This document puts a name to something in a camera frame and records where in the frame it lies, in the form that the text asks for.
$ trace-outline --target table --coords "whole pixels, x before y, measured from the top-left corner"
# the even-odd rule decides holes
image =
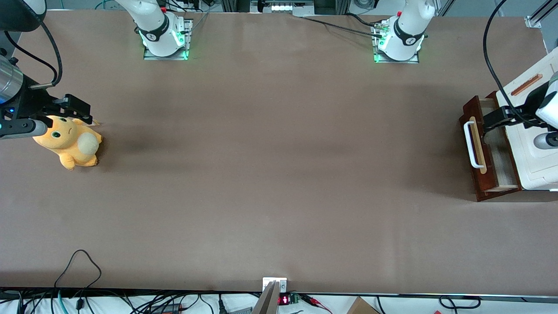
[[[256,291],[275,275],[298,291],[556,295],[556,203],[473,202],[458,118],[496,89],[486,20],[434,18],[405,65],[289,15],[211,13],[190,60],[160,62],[126,12],[49,12],[51,94],[91,104],[105,150],[69,172],[32,139],[0,141],[0,286],[51,286],[83,248],[96,287]],[[20,44],[54,63],[42,31]],[[489,53],[505,84],[545,48],[496,18]],[[81,256],[62,285],[94,277]]]

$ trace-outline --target stuffed toy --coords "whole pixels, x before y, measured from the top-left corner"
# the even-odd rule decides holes
[[[103,140],[100,134],[84,126],[80,119],[49,116],[52,127],[33,139],[41,146],[55,152],[60,163],[68,170],[76,165],[91,167],[97,165],[95,153]]]

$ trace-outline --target drawer handle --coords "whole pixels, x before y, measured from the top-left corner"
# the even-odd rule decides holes
[[[477,164],[477,161],[475,160],[475,147],[473,147],[473,141],[471,140],[471,128],[469,127],[470,125],[475,125],[475,121],[467,121],[463,125],[463,133],[465,133],[467,150],[469,150],[469,161],[471,162],[471,166],[473,166],[473,168],[482,169],[484,168],[484,166]]]

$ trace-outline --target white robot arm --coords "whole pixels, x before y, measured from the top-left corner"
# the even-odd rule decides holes
[[[388,57],[397,61],[412,58],[420,49],[424,32],[434,17],[436,9],[432,0],[406,0],[401,14],[390,17],[387,30],[380,34],[384,40],[378,45]]]
[[[163,13],[157,0],[115,0],[138,26],[143,44],[156,56],[169,56],[185,45],[184,18]]]

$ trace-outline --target metal frame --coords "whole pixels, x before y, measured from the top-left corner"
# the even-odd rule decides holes
[[[525,18],[525,25],[529,28],[541,28],[541,21],[557,7],[558,0],[547,0],[533,14]]]
[[[444,6],[437,11],[436,15],[437,16],[445,16],[448,13],[448,11],[451,9],[451,7],[454,5],[454,3],[455,3],[455,0],[448,0],[446,2],[446,4],[444,4]]]
[[[259,297],[258,303],[254,306],[252,314],[277,314],[277,300],[280,290],[281,283],[279,281],[270,281]]]

